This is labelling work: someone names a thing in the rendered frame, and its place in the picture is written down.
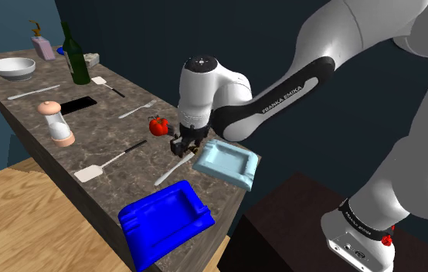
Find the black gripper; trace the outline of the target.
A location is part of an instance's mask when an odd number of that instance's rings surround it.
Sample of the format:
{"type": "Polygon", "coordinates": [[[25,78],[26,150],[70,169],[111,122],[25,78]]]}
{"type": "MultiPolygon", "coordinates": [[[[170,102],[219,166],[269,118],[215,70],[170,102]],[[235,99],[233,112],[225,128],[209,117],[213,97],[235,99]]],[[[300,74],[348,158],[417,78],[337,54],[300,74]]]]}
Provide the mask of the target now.
{"type": "Polygon", "coordinates": [[[201,128],[195,128],[193,125],[186,127],[183,124],[180,124],[180,137],[170,140],[171,152],[182,158],[185,153],[185,148],[188,148],[191,153],[196,154],[199,151],[201,142],[208,136],[209,129],[210,124],[201,128]]]}

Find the red tomato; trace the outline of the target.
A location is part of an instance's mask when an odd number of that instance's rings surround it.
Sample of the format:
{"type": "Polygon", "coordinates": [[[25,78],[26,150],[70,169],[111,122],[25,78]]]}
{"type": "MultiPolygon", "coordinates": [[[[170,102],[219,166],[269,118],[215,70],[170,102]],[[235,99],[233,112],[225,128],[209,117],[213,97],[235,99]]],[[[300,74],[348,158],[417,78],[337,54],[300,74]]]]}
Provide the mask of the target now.
{"type": "Polygon", "coordinates": [[[161,118],[159,116],[149,117],[149,131],[154,136],[162,136],[169,133],[169,123],[165,118],[161,118]]]}

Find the light blue square tray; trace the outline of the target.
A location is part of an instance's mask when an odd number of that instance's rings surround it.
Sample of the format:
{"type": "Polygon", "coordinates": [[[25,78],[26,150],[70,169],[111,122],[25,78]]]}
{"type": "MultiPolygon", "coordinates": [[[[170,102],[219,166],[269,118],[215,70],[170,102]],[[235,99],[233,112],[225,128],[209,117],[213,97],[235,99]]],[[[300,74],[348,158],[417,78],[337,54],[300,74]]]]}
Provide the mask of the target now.
{"type": "Polygon", "coordinates": [[[258,162],[258,156],[249,150],[211,139],[192,168],[250,192],[258,162]]]}

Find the silver fork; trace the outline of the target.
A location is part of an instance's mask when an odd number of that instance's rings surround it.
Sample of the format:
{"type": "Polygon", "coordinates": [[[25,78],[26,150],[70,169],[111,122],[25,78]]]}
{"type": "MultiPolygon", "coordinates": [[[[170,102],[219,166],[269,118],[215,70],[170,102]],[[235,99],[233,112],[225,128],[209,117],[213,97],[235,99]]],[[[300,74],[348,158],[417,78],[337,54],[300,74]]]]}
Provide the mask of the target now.
{"type": "Polygon", "coordinates": [[[137,108],[135,108],[135,109],[133,109],[133,110],[128,111],[128,112],[127,112],[127,113],[125,113],[125,114],[120,115],[120,116],[118,117],[118,119],[125,118],[125,117],[127,117],[128,115],[133,114],[134,112],[136,112],[136,111],[138,111],[138,110],[140,110],[140,109],[143,109],[143,108],[149,108],[149,107],[153,106],[156,102],[157,102],[157,100],[151,100],[151,101],[149,101],[148,103],[146,103],[145,105],[142,105],[142,106],[140,106],[140,107],[137,107],[137,108]]]}

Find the deep blue square tray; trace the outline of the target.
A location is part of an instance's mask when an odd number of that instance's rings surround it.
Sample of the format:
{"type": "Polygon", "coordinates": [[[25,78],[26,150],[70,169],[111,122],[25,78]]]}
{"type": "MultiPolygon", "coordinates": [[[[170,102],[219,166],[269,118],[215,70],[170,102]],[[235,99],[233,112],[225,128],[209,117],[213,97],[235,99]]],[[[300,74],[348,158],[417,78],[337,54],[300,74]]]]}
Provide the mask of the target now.
{"type": "Polygon", "coordinates": [[[215,224],[186,180],[125,206],[118,219],[138,272],[215,224]]]}

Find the black phone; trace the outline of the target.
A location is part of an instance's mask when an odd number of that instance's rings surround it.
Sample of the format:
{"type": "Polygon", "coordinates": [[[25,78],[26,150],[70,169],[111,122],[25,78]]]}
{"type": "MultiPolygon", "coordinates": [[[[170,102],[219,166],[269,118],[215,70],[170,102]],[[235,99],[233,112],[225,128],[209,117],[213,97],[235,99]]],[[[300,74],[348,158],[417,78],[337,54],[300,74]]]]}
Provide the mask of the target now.
{"type": "Polygon", "coordinates": [[[60,104],[62,115],[70,114],[75,111],[82,110],[97,104],[97,102],[90,96],[81,97],[75,100],[71,100],[60,104]]]}

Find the grey stone block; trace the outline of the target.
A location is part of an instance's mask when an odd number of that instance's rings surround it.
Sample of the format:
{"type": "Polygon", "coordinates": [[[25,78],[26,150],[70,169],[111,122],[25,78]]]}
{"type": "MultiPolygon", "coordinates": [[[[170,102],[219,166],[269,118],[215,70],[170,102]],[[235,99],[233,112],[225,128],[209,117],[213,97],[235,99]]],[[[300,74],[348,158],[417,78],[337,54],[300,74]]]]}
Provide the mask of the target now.
{"type": "Polygon", "coordinates": [[[98,53],[86,53],[83,55],[87,68],[92,68],[100,62],[98,53]]]}

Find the pink salt shaker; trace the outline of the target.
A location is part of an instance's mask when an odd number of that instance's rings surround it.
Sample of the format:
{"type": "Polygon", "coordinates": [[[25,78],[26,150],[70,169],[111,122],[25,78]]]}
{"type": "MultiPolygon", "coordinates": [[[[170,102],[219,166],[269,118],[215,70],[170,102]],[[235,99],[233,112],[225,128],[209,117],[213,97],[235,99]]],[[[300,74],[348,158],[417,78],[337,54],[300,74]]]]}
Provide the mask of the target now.
{"type": "Polygon", "coordinates": [[[37,111],[48,123],[50,137],[57,147],[67,147],[74,143],[75,137],[61,113],[61,105],[55,101],[44,101],[37,111]]]}

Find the dark robot stand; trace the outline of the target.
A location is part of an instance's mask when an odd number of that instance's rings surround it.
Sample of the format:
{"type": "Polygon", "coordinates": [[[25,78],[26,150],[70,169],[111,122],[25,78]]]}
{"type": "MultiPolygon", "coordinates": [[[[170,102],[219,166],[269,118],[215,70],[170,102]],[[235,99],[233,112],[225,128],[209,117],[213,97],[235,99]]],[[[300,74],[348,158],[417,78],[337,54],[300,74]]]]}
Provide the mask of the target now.
{"type": "Polygon", "coordinates": [[[348,233],[332,241],[321,217],[343,198],[296,173],[240,218],[217,267],[220,272],[382,272],[348,233]]]}

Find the dark green wine bottle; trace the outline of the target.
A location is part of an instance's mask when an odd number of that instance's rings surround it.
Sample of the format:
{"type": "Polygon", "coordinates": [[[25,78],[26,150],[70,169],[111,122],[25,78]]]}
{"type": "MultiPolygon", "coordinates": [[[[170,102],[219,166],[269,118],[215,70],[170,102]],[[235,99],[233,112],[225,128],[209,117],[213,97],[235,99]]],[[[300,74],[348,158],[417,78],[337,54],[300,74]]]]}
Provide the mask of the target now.
{"type": "Polygon", "coordinates": [[[61,22],[65,40],[63,42],[63,53],[73,82],[77,85],[85,85],[90,82],[87,65],[83,56],[83,50],[73,39],[67,22],[61,22]]]}

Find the long silver knife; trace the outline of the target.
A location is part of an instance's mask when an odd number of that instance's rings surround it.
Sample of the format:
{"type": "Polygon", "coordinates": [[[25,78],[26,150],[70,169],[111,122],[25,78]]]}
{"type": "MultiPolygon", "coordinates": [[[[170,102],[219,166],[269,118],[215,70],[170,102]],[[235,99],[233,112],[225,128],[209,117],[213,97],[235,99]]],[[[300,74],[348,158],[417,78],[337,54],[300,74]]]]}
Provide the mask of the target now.
{"type": "Polygon", "coordinates": [[[21,94],[17,94],[17,95],[14,95],[14,96],[10,96],[10,97],[8,97],[7,99],[8,99],[8,100],[15,100],[15,99],[18,99],[18,98],[20,98],[20,97],[28,96],[28,95],[30,95],[30,94],[38,94],[38,93],[42,93],[42,92],[47,91],[47,90],[52,90],[52,89],[55,89],[55,88],[60,87],[60,86],[61,86],[61,85],[60,85],[60,84],[58,84],[58,85],[51,86],[51,87],[44,87],[44,88],[42,88],[42,89],[38,89],[38,90],[34,90],[34,91],[30,91],[30,92],[27,92],[27,93],[21,93],[21,94]]]}

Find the pink dispenser with gold top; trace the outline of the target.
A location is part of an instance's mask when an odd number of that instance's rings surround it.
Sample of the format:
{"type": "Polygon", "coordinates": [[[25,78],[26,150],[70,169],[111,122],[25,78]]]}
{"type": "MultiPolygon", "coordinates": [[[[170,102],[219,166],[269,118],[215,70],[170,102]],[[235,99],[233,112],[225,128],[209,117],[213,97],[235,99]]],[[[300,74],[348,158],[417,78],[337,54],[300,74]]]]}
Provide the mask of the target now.
{"type": "Polygon", "coordinates": [[[32,30],[34,32],[34,36],[31,38],[36,53],[45,61],[54,60],[56,57],[54,55],[53,48],[49,40],[41,36],[41,27],[39,26],[39,23],[33,20],[30,20],[30,22],[36,24],[36,28],[32,30]]]}

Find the white bowl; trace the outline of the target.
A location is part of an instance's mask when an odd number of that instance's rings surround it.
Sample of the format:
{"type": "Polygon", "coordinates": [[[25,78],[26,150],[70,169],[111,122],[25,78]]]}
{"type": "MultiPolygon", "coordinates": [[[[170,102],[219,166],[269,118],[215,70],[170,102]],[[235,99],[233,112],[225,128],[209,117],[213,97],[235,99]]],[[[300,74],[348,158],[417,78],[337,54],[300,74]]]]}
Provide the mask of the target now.
{"type": "Polygon", "coordinates": [[[32,78],[36,62],[25,57],[0,59],[0,77],[8,81],[23,81],[32,78]]]}

